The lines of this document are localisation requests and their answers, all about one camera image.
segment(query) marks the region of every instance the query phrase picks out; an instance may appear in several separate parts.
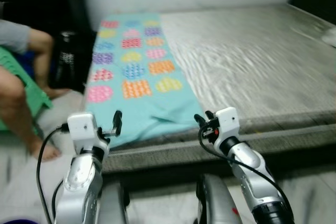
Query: white floor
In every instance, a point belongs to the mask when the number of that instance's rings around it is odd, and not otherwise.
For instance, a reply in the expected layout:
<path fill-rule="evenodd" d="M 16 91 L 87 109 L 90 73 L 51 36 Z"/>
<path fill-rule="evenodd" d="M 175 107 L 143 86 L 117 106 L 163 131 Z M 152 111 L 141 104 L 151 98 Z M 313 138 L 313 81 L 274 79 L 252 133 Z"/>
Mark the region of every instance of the white floor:
<path fill-rule="evenodd" d="M 69 167 L 71 155 L 63 155 L 44 163 L 41 181 L 47 201 L 56 184 Z M 0 221 L 18 218 L 46 223 L 39 200 L 35 170 L 36 160 L 26 155 L 19 141 L 2 136 L 0 143 Z M 240 191 L 240 186 L 227 180 L 229 190 L 244 224 L 255 223 Z M 296 224 L 333 224 L 336 220 L 335 167 L 297 171 L 287 175 L 280 185 L 291 202 Z M 127 209 L 129 224 L 192 224 L 197 216 L 195 185 L 180 185 L 131 194 Z"/>

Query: gray bedsheet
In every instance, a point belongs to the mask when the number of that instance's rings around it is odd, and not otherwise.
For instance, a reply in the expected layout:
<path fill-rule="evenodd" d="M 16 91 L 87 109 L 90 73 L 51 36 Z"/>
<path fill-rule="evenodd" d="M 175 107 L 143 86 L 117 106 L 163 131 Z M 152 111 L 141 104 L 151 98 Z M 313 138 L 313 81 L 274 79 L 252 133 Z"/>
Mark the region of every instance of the gray bedsheet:
<path fill-rule="evenodd" d="M 321 40 L 332 25 L 287 5 L 161 18 L 171 51 L 203 109 L 236 107 L 240 133 L 251 143 L 261 141 L 256 149 L 272 152 L 277 146 L 280 151 L 279 143 L 286 141 L 288 148 L 336 142 L 336 48 Z M 308 143 L 304 136 L 316 132 Z M 201 154 L 196 133 L 194 129 L 122 146 L 111 152 L 105 170 L 209 159 Z M 269 144 L 274 138 L 278 144 Z M 298 139 L 307 139 L 306 145 Z"/>

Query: black cable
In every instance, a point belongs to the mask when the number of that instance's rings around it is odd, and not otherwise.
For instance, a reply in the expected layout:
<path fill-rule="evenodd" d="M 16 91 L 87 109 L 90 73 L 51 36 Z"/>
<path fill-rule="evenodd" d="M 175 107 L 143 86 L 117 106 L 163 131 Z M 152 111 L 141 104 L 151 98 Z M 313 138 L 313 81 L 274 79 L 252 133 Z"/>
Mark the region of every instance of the black cable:
<path fill-rule="evenodd" d="M 290 206 L 289 200 L 287 199 L 287 197 L 286 197 L 284 191 L 282 191 L 282 189 L 281 189 L 276 183 L 274 183 L 271 179 L 269 179 L 267 176 L 265 176 L 265 175 L 262 174 L 261 172 L 255 170 L 254 168 L 252 168 L 252 167 L 250 167 L 250 166 L 248 166 L 248 165 L 246 165 L 246 164 L 244 164 L 244 163 L 242 163 L 242 162 L 239 162 L 239 161 L 237 161 L 237 160 L 235 160 L 235 159 L 233 159 L 233 158 L 230 158 L 230 157 L 227 157 L 227 156 L 224 156 L 224 155 L 219 155 L 218 153 L 216 153 L 215 151 L 209 149 L 207 146 L 204 145 L 204 143 L 203 143 L 203 141 L 202 141 L 202 133 L 203 133 L 203 131 L 204 131 L 206 128 L 208 128 L 208 126 L 207 126 L 207 125 L 203 125 L 203 126 L 200 128 L 199 132 L 198 132 L 198 141 L 199 141 L 201 147 L 202 147 L 205 151 L 207 151 L 208 153 L 210 153 L 210 154 L 212 154 L 212 155 L 214 155 L 214 156 L 216 156 L 216 157 L 219 157 L 219 158 L 221 158 L 221 159 L 224 159 L 225 161 L 229 161 L 229 162 L 232 162 L 232 163 L 237 164 L 237 165 L 241 165 L 241 166 L 243 166 L 243 167 L 249 169 L 250 171 L 254 172 L 255 174 L 257 174 L 257 175 L 259 175 L 260 177 L 262 177 L 263 179 L 265 179 L 268 183 L 270 183 L 271 185 L 273 185 L 273 186 L 280 192 L 280 194 L 281 194 L 283 200 L 285 201 L 285 204 L 286 204 L 288 210 L 290 211 L 292 217 L 294 218 L 294 214 L 293 214 L 292 208 L 291 208 L 291 206 Z"/>
<path fill-rule="evenodd" d="M 54 220 L 56 219 L 56 196 L 57 196 L 58 189 L 60 188 L 62 184 L 63 184 L 63 179 L 58 183 L 58 185 L 56 186 L 54 190 L 54 194 L 52 195 L 51 209 L 53 211 L 52 216 Z"/>
<path fill-rule="evenodd" d="M 47 145 L 48 141 L 50 140 L 50 138 L 52 137 L 52 135 L 54 135 L 56 132 L 60 131 L 61 129 L 62 129 L 62 127 L 57 127 L 43 141 L 40 153 L 38 155 L 37 167 L 36 167 L 36 183 L 37 183 L 37 188 L 38 188 L 38 192 L 40 194 L 40 198 L 41 198 L 41 202 L 42 202 L 42 206 L 43 206 L 43 211 L 44 211 L 44 214 L 45 214 L 45 216 L 47 218 L 48 224 L 53 224 L 53 223 L 52 223 L 51 218 L 50 218 L 48 206 L 47 206 L 47 203 L 46 203 L 46 199 L 44 198 L 44 194 L 43 194 L 43 190 L 42 190 L 42 186 L 41 186 L 40 169 L 41 169 L 41 162 L 42 162 L 42 156 L 43 156 L 44 148 L 46 147 L 46 145 Z"/>

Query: purple circle pattern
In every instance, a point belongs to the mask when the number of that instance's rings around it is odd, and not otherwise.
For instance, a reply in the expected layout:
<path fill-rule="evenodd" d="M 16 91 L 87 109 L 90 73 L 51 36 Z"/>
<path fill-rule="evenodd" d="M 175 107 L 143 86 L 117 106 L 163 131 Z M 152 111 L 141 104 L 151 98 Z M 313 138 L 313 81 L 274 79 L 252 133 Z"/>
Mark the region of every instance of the purple circle pattern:
<path fill-rule="evenodd" d="M 148 27 L 145 28 L 145 35 L 146 36 L 156 36 L 156 35 L 160 35 L 161 34 L 161 30 L 159 27 Z"/>
<path fill-rule="evenodd" d="M 92 61 L 95 64 L 112 64 L 113 63 L 113 54 L 111 52 L 99 53 L 94 52 L 92 55 Z"/>

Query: orange circle pattern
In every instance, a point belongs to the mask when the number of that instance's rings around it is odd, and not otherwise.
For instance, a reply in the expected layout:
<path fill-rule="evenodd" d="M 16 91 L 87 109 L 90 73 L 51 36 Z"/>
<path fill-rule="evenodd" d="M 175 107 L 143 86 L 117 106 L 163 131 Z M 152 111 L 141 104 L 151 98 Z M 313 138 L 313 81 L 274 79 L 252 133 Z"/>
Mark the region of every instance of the orange circle pattern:
<path fill-rule="evenodd" d="M 122 93 L 125 99 L 140 98 L 144 95 L 152 95 L 151 88 L 145 80 L 124 81 L 122 83 Z"/>
<path fill-rule="evenodd" d="M 146 40 L 148 46 L 161 47 L 164 44 L 164 40 L 159 37 L 154 37 Z"/>
<path fill-rule="evenodd" d="M 174 64 L 171 60 L 151 62 L 148 64 L 148 67 L 151 74 L 170 73 L 175 70 Z"/>

